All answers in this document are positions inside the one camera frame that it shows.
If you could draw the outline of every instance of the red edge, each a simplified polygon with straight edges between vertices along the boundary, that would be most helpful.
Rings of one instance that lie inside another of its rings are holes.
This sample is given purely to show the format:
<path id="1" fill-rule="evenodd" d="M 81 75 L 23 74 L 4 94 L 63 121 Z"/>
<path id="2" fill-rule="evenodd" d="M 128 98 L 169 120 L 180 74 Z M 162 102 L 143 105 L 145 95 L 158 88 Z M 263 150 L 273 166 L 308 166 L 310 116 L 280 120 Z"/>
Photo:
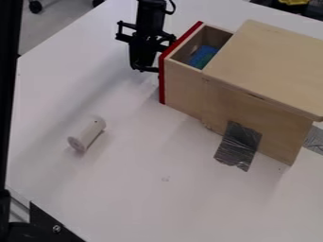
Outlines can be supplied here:
<path id="1" fill-rule="evenodd" d="M 189 30 L 186 31 L 178 40 L 176 40 L 171 46 L 169 46 L 164 52 L 161 53 L 159 58 L 160 66 L 160 102 L 165 104 L 165 76 L 164 76 L 164 59 L 176 48 L 178 47 L 185 39 L 187 39 L 194 31 L 196 31 L 203 22 L 198 21 L 194 24 Z"/>

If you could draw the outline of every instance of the black metal bar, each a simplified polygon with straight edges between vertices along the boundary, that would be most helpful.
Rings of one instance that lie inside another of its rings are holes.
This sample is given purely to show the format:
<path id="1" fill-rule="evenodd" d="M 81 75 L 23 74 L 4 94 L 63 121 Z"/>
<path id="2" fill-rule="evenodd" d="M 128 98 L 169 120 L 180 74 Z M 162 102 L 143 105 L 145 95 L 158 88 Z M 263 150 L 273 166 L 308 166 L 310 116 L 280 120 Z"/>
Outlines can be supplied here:
<path id="1" fill-rule="evenodd" d="M 0 190 L 5 189 L 23 0 L 0 2 Z"/>

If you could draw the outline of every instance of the white table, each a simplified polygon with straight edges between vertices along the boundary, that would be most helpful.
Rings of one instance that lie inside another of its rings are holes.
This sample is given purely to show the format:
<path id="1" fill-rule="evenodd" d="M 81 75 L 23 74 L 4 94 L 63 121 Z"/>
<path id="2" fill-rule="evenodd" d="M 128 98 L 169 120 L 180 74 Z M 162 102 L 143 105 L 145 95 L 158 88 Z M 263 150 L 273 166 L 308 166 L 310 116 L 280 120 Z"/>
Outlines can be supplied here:
<path id="1" fill-rule="evenodd" d="M 315 20 L 202 2 L 178 0 L 165 30 L 255 19 L 323 39 Z M 257 153 L 247 173 L 218 163 L 221 137 L 161 105 L 157 75 L 128 67 L 114 34 L 136 6 L 109 0 L 20 58 L 8 186 L 91 242 L 322 241 L 322 156 L 303 149 L 289 168 Z M 92 113 L 107 132 L 78 156 L 66 137 Z"/>

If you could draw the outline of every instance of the wooden panel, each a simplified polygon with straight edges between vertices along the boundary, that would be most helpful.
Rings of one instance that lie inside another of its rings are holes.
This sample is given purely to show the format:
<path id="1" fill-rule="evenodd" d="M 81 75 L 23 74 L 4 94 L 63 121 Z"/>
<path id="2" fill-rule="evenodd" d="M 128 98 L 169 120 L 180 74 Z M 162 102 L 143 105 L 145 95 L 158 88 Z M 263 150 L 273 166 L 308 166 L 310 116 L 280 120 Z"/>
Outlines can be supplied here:
<path id="1" fill-rule="evenodd" d="M 166 105 L 201 118 L 204 85 L 201 71 L 175 60 L 164 60 Z"/>
<path id="2" fill-rule="evenodd" d="M 221 47 L 231 36 L 226 30 L 202 25 L 163 60 L 166 105 L 201 119 L 202 72 L 186 62 L 202 44 Z"/>
<path id="3" fill-rule="evenodd" d="M 279 109 L 257 97 L 205 81 L 206 102 L 202 122 L 224 134 L 228 121 L 252 128 L 263 135 L 259 151 L 292 164 L 312 126 L 312 120 Z"/>
<path id="4" fill-rule="evenodd" d="M 323 121 L 323 42 L 247 21 L 204 68 L 237 90 Z"/>

